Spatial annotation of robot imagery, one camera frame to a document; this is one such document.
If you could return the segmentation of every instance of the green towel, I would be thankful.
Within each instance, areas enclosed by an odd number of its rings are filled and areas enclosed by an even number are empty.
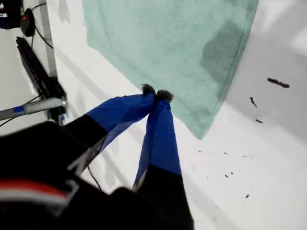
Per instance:
[[[83,0],[88,45],[130,82],[171,91],[194,136],[209,130],[246,45],[258,0]]]

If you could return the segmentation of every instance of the white table surface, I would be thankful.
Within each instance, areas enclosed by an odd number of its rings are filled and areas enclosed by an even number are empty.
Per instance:
[[[140,93],[88,46],[81,0],[47,5],[58,77],[69,100],[67,121],[109,98]],[[244,55],[208,134],[200,141],[175,118],[195,229],[307,229],[306,11],[305,0],[260,0]],[[145,124],[146,119],[133,125],[91,164],[106,192],[132,186]],[[84,177],[92,181],[88,171]]]

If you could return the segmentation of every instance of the white stripe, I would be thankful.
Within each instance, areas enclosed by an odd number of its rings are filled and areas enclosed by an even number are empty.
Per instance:
[[[68,200],[55,195],[43,195],[41,193],[20,189],[1,189],[0,201],[33,201],[37,203],[49,203],[54,205],[67,205]]]

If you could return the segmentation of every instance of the metal rod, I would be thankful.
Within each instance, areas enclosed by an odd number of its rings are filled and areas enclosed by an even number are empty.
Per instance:
[[[31,102],[22,106],[14,107],[0,111],[0,121],[9,119],[12,117],[23,116],[26,114],[33,114],[47,109],[53,109],[61,106],[65,106],[66,101],[59,98],[47,98],[37,102]]]

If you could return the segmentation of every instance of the black cable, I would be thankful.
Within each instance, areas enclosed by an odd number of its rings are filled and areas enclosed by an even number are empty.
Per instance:
[[[37,6],[33,7],[33,8],[31,9],[31,11],[33,11],[34,9],[36,9],[36,8],[38,8],[38,7],[41,7],[41,6],[43,6],[43,5],[46,5],[46,4],[47,4],[46,2],[41,3],[41,4],[38,4]],[[46,45],[49,46],[51,49],[53,49],[53,46],[50,45],[50,43],[47,42],[46,39],[41,35],[41,33],[40,33],[40,31],[38,30],[38,28],[36,27],[36,25],[35,25],[35,29],[36,29],[38,35],[39,35],[39,36],[42,38],[42,40],[46,43]]]
[[[90,175],[92,176],[93,180],[96,182],[96,184],[98,185],[98,188],[100,189],[100,191],[102,191],[98,181],[96,180],[96,178],[93,176],[92,172],[91,172],[91,169],[90,169],[90,166],[87,166],[87,169],[88,171],[90,172]]]
[[[26,105],[26,104],[28,104],[28,103],[30,103],[30,102],[32,102],[32,101],[34,101],[35,99],[37,99],[37,98],[39,98],[39,97],[40,97],[40,95],[39,95],[39,96],[37,96],[37,97],[35,97],[35,98],[33,98],[33,99],[31,99],[30,101],[28,101],[28,102],[24,103],[23,105]],[[17,117],[12,117],[12,118],[10,118],[9,120],[7,120],[7,121],[3,122],[3,123],[0,125],[0,127],[4,126],[6,123],[8,123],[8,122],[10,122],[10,121],[14,120],[15,118],[17,118]]]
[[[34,9],[36,9],[37,7],[40,7],[40,6],[43,6],[43,5],[46,5],[47,3],[44,2],[44,3],[41,3],[41,4],[38,4],[37,6],[33,7],[31,10],[33,11]]]
[[[39,32],[39,30],[38,30],[38,28],[36,27],[36,25],[35,25],[35,29],[36,29],[38,35],[39,35],[39,36],[42,38],[42,40],[46,43],[46,45],[48,45],[51,49],[53,49],[53,46],[50,45],[50,44],[46,41],[46,39],[41,35],[41,33]]]

